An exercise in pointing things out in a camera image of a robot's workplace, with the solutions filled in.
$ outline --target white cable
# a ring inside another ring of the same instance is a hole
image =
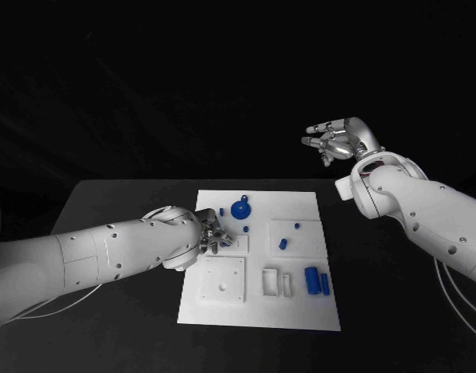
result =
[[[451,295],[449,295],[449,293],[448,293],[448,289],[445,288],[445,283],[444,283],[442,273],[439,272],[438,259],[433,258],[433,262],[435,262],[435,264],[436,264],[438,279],[439,279],[439,283],[441,283],[441,285],[442,285],[442,289],[444,289],[445,296],[448,297],[449,303],[451,303],[451,305],[454,306],[454,310],[455,310],[457,313],[459,314],[461,319],[464,320],[465,324],[468,325],[468,327],[472,329],[474,333],[476,334],[476,329],[474,328],[474,326],[470,324],[470,321],[468,321],[468,320],[465,319],[465,317],[462,316],[462,312],[459,311],[457,305],[454,305],[454,300],[451,299]]]
[[[18,317],[17,319],[14,320],[24,320],[24,319],[40,319],[41,317],[46,317],[46,316],[51,316],[51,315],[56,315],[59,314],[60,312],[63,312],[64,310],[67,310],[70,307],[74,307],[85,299],[87,299],[87,297],[92,295],[92,293],[96,292],[96,290],[100,289],[100,286],[103,284],[100,284],[95,289],[93,291],[77,301],[74,302],[69,307],[66,307],[64,309],[60,309],[59,311],[53,312],[53,313],[47,313],[46,315],[40,315],[40,316],[27,316],[27,317]],[[47,305],[51,301],[54,301],[57,298],[49,300],[43,305]]]
[[[454,285],[454,288],[457,289],[457,292],[459,293],[459,296],[462,297],[462,299],[465,300],[465,302],[468,303],[471,308],[476,311],[476,307],[475,307],[474,303],[467,299],[467,297],[462,294],[462,291],[459,290],[459,287],[457,286],[457,283],[454,282],[454,277],[451,276],[451,271],[449,271],[448,265],[445,263],[444,263],[444,268],[445,268],[445,271],[448,272],[448,276],[449,276],[449,279],[451,279],[451,284]]]

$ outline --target blue cylinder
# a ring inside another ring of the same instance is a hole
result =
[[[252,215],[252,206],[248,202],[249,198],[243,195],[242,200],[235,202],[233,207],[230,208],[230,213],[239,220],[246,219]]]
[[[309,294],[317,295],[322,293],[322,286],[320,284],[320,269],[317,267],[305,268],[305,278],[308,280]]]
[[[330,295],[330,279],[328,279],[328,274],[322,274],[322,288],[324,288],[324,295]]]

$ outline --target table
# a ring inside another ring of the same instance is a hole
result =
[[[2,372],[476,371],[476,336],[445,299],[431,255],[395,219],[370,221],[340,200],[334,180],[85,181],[53,233],[141,218],[170,204],[194,210],[200,189],[317,192],[343,332],[178,324],[184,273],[158,267],[102,286],[57,315],[11,322]],[[476,301],[476,285],[457,280]]]

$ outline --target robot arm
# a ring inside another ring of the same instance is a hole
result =
[[[233,244],[214,210],[164,207],[142,219],[0,242],[0,326],[53,298],[160,264],[186,270],[198,254]]]
[[[335,158],[359,160],[351,175],[337,181],[343,199],[354,198],[369,219],[396,218],[409,239],[476,281],[476,200],[431,181],[410,159],[384,151],[359,118],[312,126],[308,132],[327,132],[321,139],[302,139],[320,149],[327,166]]]

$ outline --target black background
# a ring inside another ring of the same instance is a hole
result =
[[[351,116],[476,197],[476,4],[0,5],[2,239],[49,234],[80,180],[347,176],[299,138]]]

